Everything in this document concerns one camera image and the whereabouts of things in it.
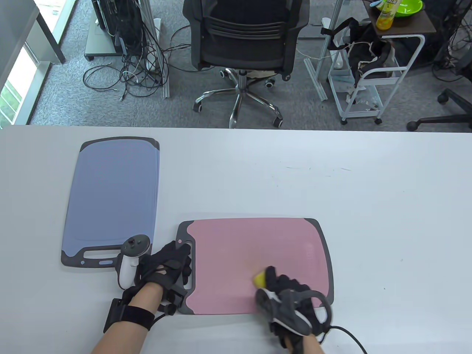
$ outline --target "white vr controller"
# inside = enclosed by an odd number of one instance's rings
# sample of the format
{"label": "white vr controller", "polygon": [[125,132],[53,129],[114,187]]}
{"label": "white vr controller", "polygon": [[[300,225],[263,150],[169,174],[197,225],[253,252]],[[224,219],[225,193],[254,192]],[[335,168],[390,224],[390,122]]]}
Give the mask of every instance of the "white vr controller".
{"label": "white vr controller", "polygon": [[116,265],[120,288],[126,290],[133,286],[139,258],[146,253],[151,253],[151,241],[146,235],[130,237],[122,244]]}

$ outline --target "chair base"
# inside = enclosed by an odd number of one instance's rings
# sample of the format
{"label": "chair base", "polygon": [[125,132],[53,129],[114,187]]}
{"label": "chair base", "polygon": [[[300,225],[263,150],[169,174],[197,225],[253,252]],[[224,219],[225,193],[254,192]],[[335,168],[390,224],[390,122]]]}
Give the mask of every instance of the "chair base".
{"label": "chair base", "polygon": [[[205,98],[213,96],[213,95],[230,93],[230,94],[236,95],[236,103],[233,108],[233,111],[231,112],[231,116],[229,118],[230,129],[236,128],[239,111],[241,110],[241,105],[243,104],[243,99],[247,97],[264,105],[265,107],[269,108],[271,111],[275,113],[276,117],[272,122],[272,125],[275,128],[280,128],[282,126],[283,117],[278,107],[274,105],[272,102],[266,100],[265,98],[262,98],[261,96],[256,95],[255,93],[249,91],[249,84],[247,82],[247,72],[245,70],[241,70],[239,71],[239,73],[237,73],[234,69],[226,68],[220,71],[220,74],[222,77],[229,77],[231,82],[236,86],[234,88],[212,90],[212,91],[204,92],[199,98],[195,100],[195,103],[194,103],[195,112],[200,113],[202,111],[202,101]],[[251,83],[256,82],[256,81],[260,81],[260,79],[255,79]],[[267,88],[272,87],[273,84],[274,84],[274,81],[272,79],[268,79],[266,81]]]}
{"label": "chair base", "polygon": [[468,102],[466,99],[449,89],[445,89],[438,96],[438,102],[441,104],[446,104],[446,102],[449,101],[449,98],[451,98],[459,107],[461,107],[466,112],[466,114],[456,114],[446,117],[421,118],[417,121],[408,122],[406,129],[410,132],[414,132],[421,124],[436,123],[469,123],[469,128],[472,129],[472,103]]}

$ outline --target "blue cutting board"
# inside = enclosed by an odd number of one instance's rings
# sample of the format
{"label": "blue cutting board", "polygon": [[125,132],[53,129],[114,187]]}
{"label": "blue cutting board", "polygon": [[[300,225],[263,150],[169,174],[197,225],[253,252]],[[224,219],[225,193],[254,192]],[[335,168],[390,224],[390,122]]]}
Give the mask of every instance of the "blue cutting board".
{"label": "blue cutting board", "polygon": [[62,264],[110,268],[116,258],[85,258],[86,251],[118,250],[134,235],[154,237],[159,143],[112,137],[85,142],[79,152],[62,237]]}

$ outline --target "gray carpet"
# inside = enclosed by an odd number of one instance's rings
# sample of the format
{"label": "gray carpet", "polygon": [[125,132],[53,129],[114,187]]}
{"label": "gray carpet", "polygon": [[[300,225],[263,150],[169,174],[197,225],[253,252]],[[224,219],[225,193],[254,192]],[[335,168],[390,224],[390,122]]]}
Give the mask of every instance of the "gray carpet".
{"label": "gray carpet", "polygon": [[[166,43],[178,28],[187,25],[182,16],[182,0],[151,0],[154,17],[163,19],[162,34]],[[312,0],[311,22],[319,23],[321,17],[329,17],[334,0]],[[77,126],[151,126],[151,127],[202,127],[227,128],[235,97],[220,96],[204,100],[200,114],[192,111],[193,101],[209,89],[228,87],[219,76],[219,69],[202,73],[185,73],[170,70],[171,97],[163,99],[158,91],[148,98],[135,98],[128,95],[122,102],[119,98],[124,84],[117,85],[118,92],[97,93],[82,84],[82,74],[88,68],[109,62],[121,67],[117,58],[95,58],[87,62],[84,47],[87,39],[88,22],[93,11],[90,0],[77,0],[75,11],[61,43],[67,62],[54,65],[46,79],[38,100],[31,124],[37,125],[77,125]],[[366,17],[361,2],[353,6],[356,18]],[[173,43],[188,42],[190,30],[178,33]],[[299,41],[298,48],[305,54],[317,57],[320,54],[321,40]],[[193,70],[190,64],[190,51],[174,52],[170,59],[173,65]],[[117,79],[116,71],[106,69],[93,78],[95,85],[107,86]],[[463,97],[472,99],[471,83],[462,79],[454,83],[443,83],[434,79],[431,72],[413,72],[400,86],[388,110],[383,116],[383,124],[377,126],[372,119],[350,120],[346,126],[339,123],[339,115],[329,85],[324,83],[328,101],[321,102],[308,76],[303,56],[297,53],[292,78],[283,82],[277,78],[276,85],[268,90],[257,84],[254,92],[273,101],[284,116],[284,129],[315,130],[365,130],[365,131],[405,131],[410,120],[422,117],[436,117],[447,114],[461,114],[454,103],[441,106],[436,102],[437,95],[444,88],[451,88]],[[381,97],[388,94],[390,87],[384,86]],[[145,89],[133,91],[146,94]],[[238,128],[272,128],[273,116],[263,106],[246,100],[243,104]],[[466,124],[424,125],[421,131],[470,132]]]}

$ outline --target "forearm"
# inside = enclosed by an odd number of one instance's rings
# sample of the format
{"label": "forearm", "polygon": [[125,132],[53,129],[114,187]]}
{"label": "forearm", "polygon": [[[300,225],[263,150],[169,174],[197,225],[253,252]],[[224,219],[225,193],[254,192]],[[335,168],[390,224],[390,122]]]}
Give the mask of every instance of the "forearm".
{"label": "forearm", "polygon": [[318,339],[313,334],[303,337],[303,354],[324,354]]}
{"label": "forearm", "polygon": [[[162,287],[147,283],[131,300],[130,306],[156,313],[162,300]],[[148,330],[131,322],[113,323],[98,342],[92,354],[139,354]]]}

